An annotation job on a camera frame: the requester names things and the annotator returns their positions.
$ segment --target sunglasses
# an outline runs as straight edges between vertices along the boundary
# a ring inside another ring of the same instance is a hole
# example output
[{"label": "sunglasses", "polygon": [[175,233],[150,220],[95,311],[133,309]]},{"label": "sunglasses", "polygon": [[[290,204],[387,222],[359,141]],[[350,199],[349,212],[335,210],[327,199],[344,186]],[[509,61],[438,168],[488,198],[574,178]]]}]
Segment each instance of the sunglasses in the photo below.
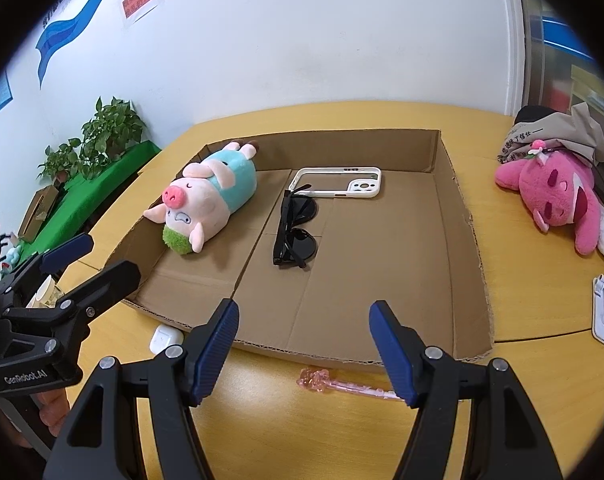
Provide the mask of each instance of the sunglasses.
[{"label": "sunglasses", "polygon": [[284,192],[273,246],[273,265],[296,264],[300,269],[304,269],[306,261],[317,251],[315,238],[304,229],[295,227],[317,215],[317,202],[308,196],[297,194],[310,187],[310,184],[305,184],[294,191],[287,189]]}]

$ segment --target white wall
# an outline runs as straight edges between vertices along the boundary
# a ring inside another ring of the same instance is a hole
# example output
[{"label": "white wall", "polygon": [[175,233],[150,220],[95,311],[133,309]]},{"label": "white wall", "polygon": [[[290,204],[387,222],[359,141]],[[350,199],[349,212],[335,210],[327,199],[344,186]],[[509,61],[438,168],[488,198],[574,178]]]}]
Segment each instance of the white wall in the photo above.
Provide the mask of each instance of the white wall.
[{"label": "white wall", "polygon": [[[6,229],[37,188],[44,147],[78,136],[98,95],[131,99],[162,147],[192,124],[263,108],[383,99],[510,113],[521,94],[512,59],[523,40],[505,0],[165,0],[128,28],[120,1],[103,0],[53,55],[41,89],[42,25],[16,55],[0,145],[21,144],[9,181],[24,186],[0,212]],[[51,21],[85,2],[65,2]]]}]

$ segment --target pink pen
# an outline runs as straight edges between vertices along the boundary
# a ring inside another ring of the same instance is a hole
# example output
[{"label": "pink pen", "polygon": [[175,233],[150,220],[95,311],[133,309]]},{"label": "pink pen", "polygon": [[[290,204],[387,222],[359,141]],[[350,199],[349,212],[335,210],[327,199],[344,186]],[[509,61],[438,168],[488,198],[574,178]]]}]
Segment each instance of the pink pen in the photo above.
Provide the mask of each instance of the pink pen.
[{"label": "pink pen", "polygon": [[339,392],[377,397],[379,399],[402,400],[395,395],[395,392],[392,390],[387,391],[382,388],[373,388],[372,386],[346,383],[332,379],[328,370],[303,368],[300,372],[300,378],[297,380],[297,384],[306,390],[314,392],[323,392],[325,389],[329,388],[331,390],[338,390]]}]

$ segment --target blue gripper pad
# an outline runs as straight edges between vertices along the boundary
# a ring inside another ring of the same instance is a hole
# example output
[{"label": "blue gripper pad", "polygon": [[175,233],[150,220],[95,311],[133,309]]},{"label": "blue gripper pad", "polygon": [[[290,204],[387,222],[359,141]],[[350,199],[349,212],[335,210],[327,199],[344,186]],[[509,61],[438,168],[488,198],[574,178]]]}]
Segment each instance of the blue gripper pad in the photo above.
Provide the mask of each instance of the blue gripper pad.
[{"label": "blue gripper pad", "polygon": [[213,392],[239,325],[240,309],[235,301],[229,300],[195,364],[195,380],[191,390],[195,406]]},{"label": "blue gripper pad", "polygon": [[371,305],[368,327],[395,394],[413,406],[418,399],[413,383],[413,366],[399,339],[406,328],[397,321],[386,301],[376,301]]},{"label": "blue gripper pad", "polygon": [[55,274],[93,251],[93,238],[81,233],[42,255],[40,272]]}]

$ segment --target blue ribbon wall decal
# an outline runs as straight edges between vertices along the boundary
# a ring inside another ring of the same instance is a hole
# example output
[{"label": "blue ribbon wall decal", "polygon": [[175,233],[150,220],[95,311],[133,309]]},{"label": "blue ribbon wall decal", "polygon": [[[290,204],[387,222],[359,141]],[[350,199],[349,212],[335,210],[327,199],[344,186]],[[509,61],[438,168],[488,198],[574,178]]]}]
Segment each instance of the blue ribbon wall decal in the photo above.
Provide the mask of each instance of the blue ribbon wall decal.
[{"label": "blue ribbon wall decal", "polygon": [[38,44],[35,46],[42,56],[40,65],[38,66],[40,87],[42,87],[42,80],[44,79],[51,56],[82,34],[82,31],[91,21],[93,14],[95,14],[101,2],[102,0],[89,0],[72,20],[49,23],[47,28],[44,29],[38,40]]}]

